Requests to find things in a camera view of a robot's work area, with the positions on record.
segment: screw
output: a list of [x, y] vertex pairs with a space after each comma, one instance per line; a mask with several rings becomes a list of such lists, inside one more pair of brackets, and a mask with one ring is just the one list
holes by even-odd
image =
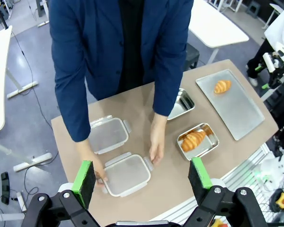
[[215, 192], [215, 193], [221, 193], [221, 189], [220, 189], [220, 188], [215, 188], [215, 189], [214, 189], [214, 192]]
[[69, 193], [64, 193], [64, 194], [63, 194], [63, 197], [64, 197], [64, 198], [68, 198], [69, 196], [70, 196]]
[[240, 191], [241, 195], [246, 195], [247, 191], [245, 191], [244, 189]]

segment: hand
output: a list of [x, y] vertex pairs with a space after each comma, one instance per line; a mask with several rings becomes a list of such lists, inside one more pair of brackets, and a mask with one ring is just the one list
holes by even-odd
[[166, 122], [166, 116], [155, 113], [151, 123], [150, 158], [155, 166], [160, 163], [164, 156]]
[[76, 149], [80, 154], [80, 158], [82, 161], [88, 160], [93, 162], [94, 171], [97, 179], [98, 185], [104, 185], [103, 182], [99, 181], [102, 179], [103, 181], [107, 181], [107, 176], [104, 170], [104, 167], [102, 165], [102, 162], [100, 161], [98, 155], [96, 155], [90, 147], [89, 141], [84, 140], [81, 142], [76, 143]]

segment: metal container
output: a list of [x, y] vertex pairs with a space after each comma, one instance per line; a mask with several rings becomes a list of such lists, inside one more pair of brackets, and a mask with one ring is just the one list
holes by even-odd
[[[181, 148], [183, 140], [186, 135], [194, 131], [205, 131], [206, 133], [205, 139], [195, 149], [189, 152], [184, 152], [183, 149]], [[177, 138], [177, 144], [179, 145], [179, 148], [181, 150], [181, 154], [183, 155], [183, 157], [186, 158], [188, 161], [190, 161], [193, 157], [202, 157], [208, 154], [209, 152], [211, 152], [213, 149], [215, 149], [219, 145], [219, 140], [216, 134], [213, 132], [213, 130], [208, 124], [201, 123], [193, 127], [192, 129], [179, 135]]]
[[[231, 88], [214, 93], [215, 84], [222, 79], [231, 81]], [[264, 115], [230, 70], [223, 70], [196, 80], [235, 140], [250, 133], [264, 121]]]
[[92, 150], [100, 155], [122, 146], [131, 132], [128, 121], [111, 115], [90, 123], [89, 141]]
[[153, 165], [148, 157], [127, 152], [105, 163], [107, 191], [114, 197], [125, 197], [147, 185]]
[[193, 100], [191, 99], [191, 97], [188, 95], [188, 93], [184, 89], [180, 88], [174, 108], [170, 112], [170, 115], [168, 116], [167, 120], [169, 121], [169, 120], [175, 119], [176, 117], [179, 117], [191, 111], [192, 109], [194, 109], [194, 107], [195, 107], [195, 104]]

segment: black pants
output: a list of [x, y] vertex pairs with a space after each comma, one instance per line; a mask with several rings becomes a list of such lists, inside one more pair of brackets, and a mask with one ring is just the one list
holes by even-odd
[[259, 66], [260, 61], [263, 59], [263, 54], [266, 52], [273, 52], [274, 49], [271, 47], [269, 41], [267, 39], [264, 40], [263, 44], [260, 46], [260, 49], [257, 51], [257, 54], [253, 59], [250, 59], [247, 62], [248, 70], [247, 74], [250, 78], [257, 78], [257, 74], [263, 70], [255, 71], [255, 68]]

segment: croissant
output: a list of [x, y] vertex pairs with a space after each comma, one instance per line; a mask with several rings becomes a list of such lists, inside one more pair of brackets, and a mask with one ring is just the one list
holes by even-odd
[[216, 83], [216, 85], [214, 86], [214, 92], [216, 94], [224, 93], [225, 91], [228, 91], [230, 87], [230, 80], [219, 80], [218, 83]]
[[190, 150], [195, 149], [202, 143], [205, 138], [205, 135], [205, 131], [195, 131], [188, 134], [181, 145], [183, 151], [189, 152]]

